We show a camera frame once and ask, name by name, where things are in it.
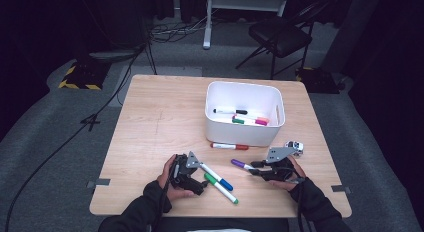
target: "purple marker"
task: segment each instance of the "purple marker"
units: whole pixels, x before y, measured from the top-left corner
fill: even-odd
[[[253,168],[252,166],[250,166],[250,165],[248,165],[248,164],[245,164],[245,163],[243,163],[243,162],[241,162],[241,161],[238,161],[238,160],[236,160],[236,159],[232,159],[232,160],[231,160],[231,163],[232,163],[233,165],[238,166],[238,167],[240,167],[240,168],[243,168],[243,169],[245,169],[245,170],[255,169],[255,168]]]

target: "small white toy car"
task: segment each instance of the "small white toy car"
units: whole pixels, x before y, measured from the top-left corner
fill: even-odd
[[[292,154],[295,157],[300,157],[303,154],[303,144],[296,141],[287,141],[284,145],[286,147],[292,147],[296,151]]]

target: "white desk frame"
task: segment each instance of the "white desk frame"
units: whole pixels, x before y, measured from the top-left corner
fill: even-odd
[[[203,48],[210,49],[212,34],[212,8],[239,9],[277,12],[281,16],[286,5],[286,0],[208,0],[207,21]]]

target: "chair backrest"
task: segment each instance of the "chair backrest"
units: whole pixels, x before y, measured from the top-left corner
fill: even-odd
[[[321,13],[325,8],[327,8],[332,3],[335,3],[336,1],[337,0],[320,0],[314,2],[290,18],[289,23],[293,25],[313,23],[319,13]]]

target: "hand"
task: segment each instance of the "hand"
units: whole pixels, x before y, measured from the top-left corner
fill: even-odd
[[[294,169],[297,171],[297,173],[298,173],[301,177],[306,178],[306,174],[305,174],[305,172],[304,172],[304,171],[303,171],[303,169],[299,166],[299,164],[296,162],[296,160],[295,160],[295,159],[294,159],[291,155],[289,155],[287,158],[288,158],[288,159],[292,162],[292,164],[294,165]],[[290,177],[290,179],[294,179],[294,178],[296,178],[296,177],[297,177],[297,175],[296,175],[295,173],[293,173],[293,175]],[[289,182],[284,182],[284,181],[270,180],[270,181],[268,181],[268,183],[270,183],[270,184],[272,184],[273,186],[276,186],[276,187],[278,187],[278,188],[280,188],[280,189],[287,190],[287,191],[290,191],[290,190],[292,190],[294,187],[296,187],[296,184],[289,183]]]
[[[163,172],[161,175],[158,176],[158,182],[159,186],[163,189],[165,187],[166,181],[169,177],[169,169],[172,166],[172,163],[175,160],[176,155],[172,155],[171,158],[165,163],[163,166]],[[183,190],[181,188],[174,188],[171,184],[168,186],[168,193],[166,194],[168,196],[168,199],[170,201],[179,199],[179,198],[185,198],[185,197],[191,197],[194,195],[193,191],[191,190]]]

